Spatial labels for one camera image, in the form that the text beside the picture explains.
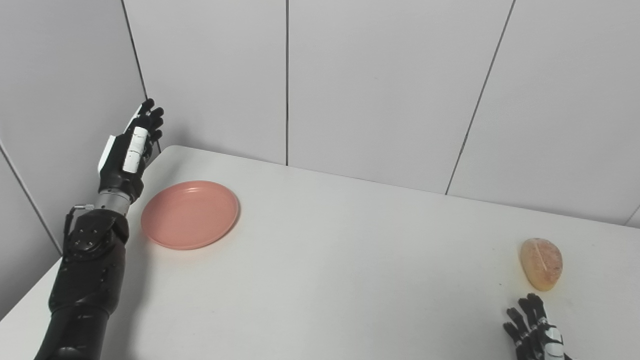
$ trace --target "bread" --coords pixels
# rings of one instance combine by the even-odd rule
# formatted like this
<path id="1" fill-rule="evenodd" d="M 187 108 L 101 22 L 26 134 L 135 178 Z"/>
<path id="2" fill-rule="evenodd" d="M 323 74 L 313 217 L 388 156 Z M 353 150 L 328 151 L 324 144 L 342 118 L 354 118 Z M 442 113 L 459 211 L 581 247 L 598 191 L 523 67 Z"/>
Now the bread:
<path id="1" fill-rule="evenodd" d="M 520 262 L 534 288 L 551 290 L 562 274 L 562 254 L 547 239 L 532 238 L 522 244 Z"/>

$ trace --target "white wall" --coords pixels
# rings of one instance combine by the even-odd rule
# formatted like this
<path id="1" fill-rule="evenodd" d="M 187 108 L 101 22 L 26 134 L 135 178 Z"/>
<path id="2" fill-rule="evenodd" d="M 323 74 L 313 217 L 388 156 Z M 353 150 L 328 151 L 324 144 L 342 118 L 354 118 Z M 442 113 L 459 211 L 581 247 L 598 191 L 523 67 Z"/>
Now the white wall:
<path id="1" fill-rule="evenodd" d="M 511 0 L 289 4 L 289 164 L 445 193 Z"/>
<path id="2" fill-rule="evenodd" d="M 126 0 L 166 145 L 285 163 L 285 0 Z"/>
<path id="3" fill-rule="evenodd" d="M 624 224 L 640 204 L 640 3 L 517 1 L 450 195 Z"/>
<path id="4" fill-rule="evenodd" d="M 144 93 L 119 0 L 5 1 L 0 140 L 54 237 Z"/>
<path id="5" fill-rule="evenodd" d="M 290 0 L 288 98 L 286 1 L 126 5 L 163 145 L 442 193 L 512 2 Z M 624 224 L 638 6 L 516 2 L 449 194 Z"/>
<path id="6" fill-rule="evenodd" d="M 58 259 L 58 251 L 2 154 L 0 199 L 1 320 Z"/>

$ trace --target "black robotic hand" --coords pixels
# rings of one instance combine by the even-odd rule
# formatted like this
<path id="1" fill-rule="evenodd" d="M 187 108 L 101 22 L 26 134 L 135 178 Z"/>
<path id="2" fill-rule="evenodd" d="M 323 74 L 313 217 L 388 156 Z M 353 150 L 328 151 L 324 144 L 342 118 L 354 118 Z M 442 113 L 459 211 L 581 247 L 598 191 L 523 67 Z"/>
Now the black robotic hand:
<path id="1" fill-rule="evenodd" d="M 123 134 L 110 136 L 98 170 L 95 204 L 76 205 L 65 219 L 62 261 L 49 297 L 51 320 L 35 360 L 99 360 L 116 310 L 129 239 L 127 212 L 140 196 L 142 173 L 160 139 L 161 108 L 140 105 Z M 70 226 L 76 208 L 89 209 Z"/>
<path id="2" fill-rule="evenodd" d="M 527 316 L 529 326 L 515 307 L 507 309 L 513 321 L 502 324 L 516 345 L 518 360 L 571 360 L 564 353 L 564 343 L 560 331 L 547 319 L 542 299 L 530 293 L 518 300 L 522 312 Z"/>
<path id="3" fill-rule="evenodd" d="M 142 173 L 151 157 L 153 145 L 162 137 L 164 110 L 147 99 L 134 113 L 127 129 L 109 137 L 99 164 L 99 192 L 116 189 L 129 196 L 133 203 L 142 193 Z"/>

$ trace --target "panel seam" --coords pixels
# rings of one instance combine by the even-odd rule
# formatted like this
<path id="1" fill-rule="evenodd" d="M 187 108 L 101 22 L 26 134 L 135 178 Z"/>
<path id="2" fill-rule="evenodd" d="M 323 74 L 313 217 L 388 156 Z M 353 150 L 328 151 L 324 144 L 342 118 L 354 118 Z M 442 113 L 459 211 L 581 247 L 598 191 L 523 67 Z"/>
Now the panel seam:
<path id="1" fill-rule="evenodd" d="M 285 165 L 289 166 L 289 0 L 285 0 Z"/>
<path id="2" fill-rule="evenodd" d="M 22 177 L 18 173 L 18 170 L 15 167 L 15 164 L 13 164 L 13 161 L 9 157 L 9 154 L 7 153 L 6 149 L 4 148 L 4 144 L 2 143 L 1 140 L 0 140 L 0 152 L 2 153 L 2 156 L 4 157 L 4 160 L 8 164 L 9 169 L 11 169 L 11 172 L 13 173 L 13 176 L 15 177 L 16 181 L 18 182 L 18 185 L 20 185 L 20 188 L 22 189 L 22 192 L 26 196 L 27 201 L 29 201 L 29 204 L 33 208 L 33 211 L 36 213 L 36 216 L 38 217 L 38 220 L 42 224 L 42 227 L 44 228 L 44 231 L 47 233 L 47 236 L 49 237 L 49 240 L 51 241 L 53 246 L 56 248 L 56 251 L 58 252 L 58 254 L 60 256 L 62 256 L 62 248 L 60 247 L 60 245 L 56 241 L 56 239 L 53 236 L 51 230 L 49 230 L 49 227 L 47 226 L 47 223 L 45 222 L 44 217 L 42 216 L 42 213 L 40 212 L 40 210 L 38 209 L 38 206 L 36 205 L 35 201 L 33 200 L 33 196 L 31 195 L 31 193 L 27 189 L 27 186 L 25 185 L 24 180 L 22 179 Z"/>
<path id="3" fill-rule="evenodd" d="M 634 215 L 638 212 L 638 210 L 640 210 L 640 205 L 636 207 L 636 210 L 634 210 L 634 212 L 631 213 L 631 216 L 627 219 L 627 221 L 625 221 L 625 226 L 628 226 L 629 222 L 631 221 L 631 219 L 633 219 Z"/>
<path id="4" fill-rule="evenodd" d="M 133 33 L 131 32 L 131 24 L 129 23 L 129 15 L 127 14 L 127 7 L 124 5 L 124 0 L 120 0 L 122 3 L 122 11 L 124 12 L 124 19 L 127 22 L 127 31 L 129 32 L 129 39 L 131 40 L 131 47 L 133 48 L 133 56 L 136 59 L 136 66 L 138 67 L 138 75 L 140 76 L 140 83 L 142 84 L 142 91 L 145 93 L 145 99 L 148 99 L 147 86 L 145 85 L 145 79 L 142 77 L 142 69 L 140 68 L 140 60 L 138 59 L 138 51 L 136 50 L 136 43 L 133 40 Z"/>
<path id="5" fill-rule="evenodd" d="M 502 38 L 504 38 L 504 33 L 507 30 L 507 25 L 509 24 L 509 19 L 511 18 L 511 13 L 513 12 L 513 7 L 516 5 L 516 0 L 511 2 L 511 7 L 509 8 L 509 13 L 507 14 L 507 19 L 504 21 L 504 26 L 502 27 L 502 33 L 500 33 L 500 38 L 498 39 L 498 44 L 495 46 L 495 50 L 493 52 L 493 58 L 491 58 L 491 62 L 489 63 L 489 69 L 486 72 L 486 76 L 484 77 L 484 83 L 482 84 L 482 88 L 480 89 L 480 94 L 478 95 L 478 100 L 476 101 L 476 107 L 474 108 L 473 114 L 471 114 L 471 121 L 469 121 L 469 126 L 467 127 L 467 132 L 465 133 L 465 138 L 462 140 L 462 146 L 460 147 L 460 152 L 458 153 L 458 158 L 456 159 L 456 164 L 453 166 L 453 171 L 451 172 L 451 177 L 449 178 L 449 184 L 447 184 L 447 189 L 445 191 L 445 195 L 449 194 L 449 190 L 451 189 L 451 183 L 453 182 L 453 177 L 456 175 L 456 170 L 458 169 L 458 164 L 460 163 L 460 158 L 462 157 L 462 152 L 465 150 L 465 146 L 467 145 L 467 139 L 469 138 L 469 133 L 471 132 L 471 127 L 474 124 L 474 120 L 476 119 L 476 113 L 478 111 L 478 107 L 480 106 L 480 101 L 482 100 L 482 95 L 484 94 L 484 89 L 486 88 L 486 84 L 489 80 L 489 75 L 491 75 L 491 70 L 493 69 L 493 64 L 495 63 L 495 59 L 498 55 L 498 50 L 500 49 L 500 45 L 502 43 Z"/>

